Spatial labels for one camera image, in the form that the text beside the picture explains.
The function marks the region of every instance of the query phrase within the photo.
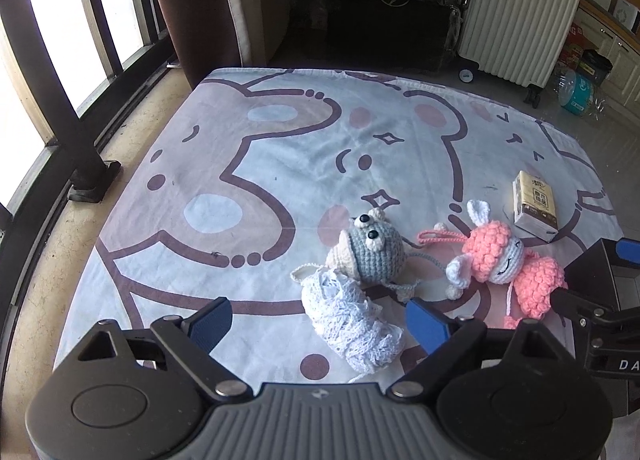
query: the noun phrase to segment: gray crocheted toy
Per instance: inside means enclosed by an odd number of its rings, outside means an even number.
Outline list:
[[[340,231],[338,244],[326,257],[326,265],[345,276],[369,284],[383,284],[407,302],[414,296],[416,284],[394,284],[408,256],[419,255],[444,270],[436,259],[426,254],[404,252],[402,236],[386,220],[385,212],[376,207],[353,218],[348,231]]]

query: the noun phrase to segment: black trash can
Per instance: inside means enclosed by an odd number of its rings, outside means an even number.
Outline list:
[[[576,69],[578,74],[585,76],[596,86],[602,84],[611,70],[613,70],[611,61],[592,49],[585,50],[582,53],[582,57],[578,62],[578,68]]]

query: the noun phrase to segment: pink crocheted toy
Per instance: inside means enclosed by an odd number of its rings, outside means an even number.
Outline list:
[[[522,241],[511,234],[507,224],[490,220],[491,208],[487,202],[470,200],[466,210],[477,226],[468,238],[445,230],[443,224],[418,234],[418,242],[422,246],[435,242],[463,244],[463,254],[447,265],[447,279],[451,284],[447,289],[447,297],[459,299],[463,290],[471,284],[472,276],[481,283],[508,284],[504,327],[514,329],[520,322],[520,319],[510,315],[513,290],[523,314],[542,319],[551,308],[551,292],[558,287],[566,288],[564,269],[553,258],[525,249]]]

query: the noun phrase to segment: toy ear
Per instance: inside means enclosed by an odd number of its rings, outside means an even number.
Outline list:
[[[385,212],[379,207],[370,209],[367,214],[377,222],[386,222]]]
[[[469,200],[466,203],[466,212],[477,227],[487,225],[491,219],[491,207],[482,200]]]
[[[462,254],[455,257],[447,265],[447,279],[456,288],[467,288],[471,284],[471,265],[474,257],[471,254]]]

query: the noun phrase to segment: tile floor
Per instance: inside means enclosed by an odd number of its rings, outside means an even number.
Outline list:
[[[276,55],[271,66],[327,68],[292,51]],[[635,197],[640,195],[640,174],[636,171],[640,166],[640,128],[613,112],[596,123],[574,117],[557,106],[550,90],[543,92],[541,105],[534,110],[522,102],[524,88],[482,72],[476,72],[470,84],[460,82],[455,66],[437,76],[399,74],[511,104],[575,137],[598,169],[625,235],[640,239],[640,212],[635,209]],[[105,201],[97,206],[68,204],[54,228],[31,281],[9,358],[0,424],[3,460],[36,459],[24,429],[24,411],[51,371],[66,310],[84,263],[133,171],[189,91],[179,70],[170,71],[156,85],[103,152],[105,158],[117,158],[125,167]]]

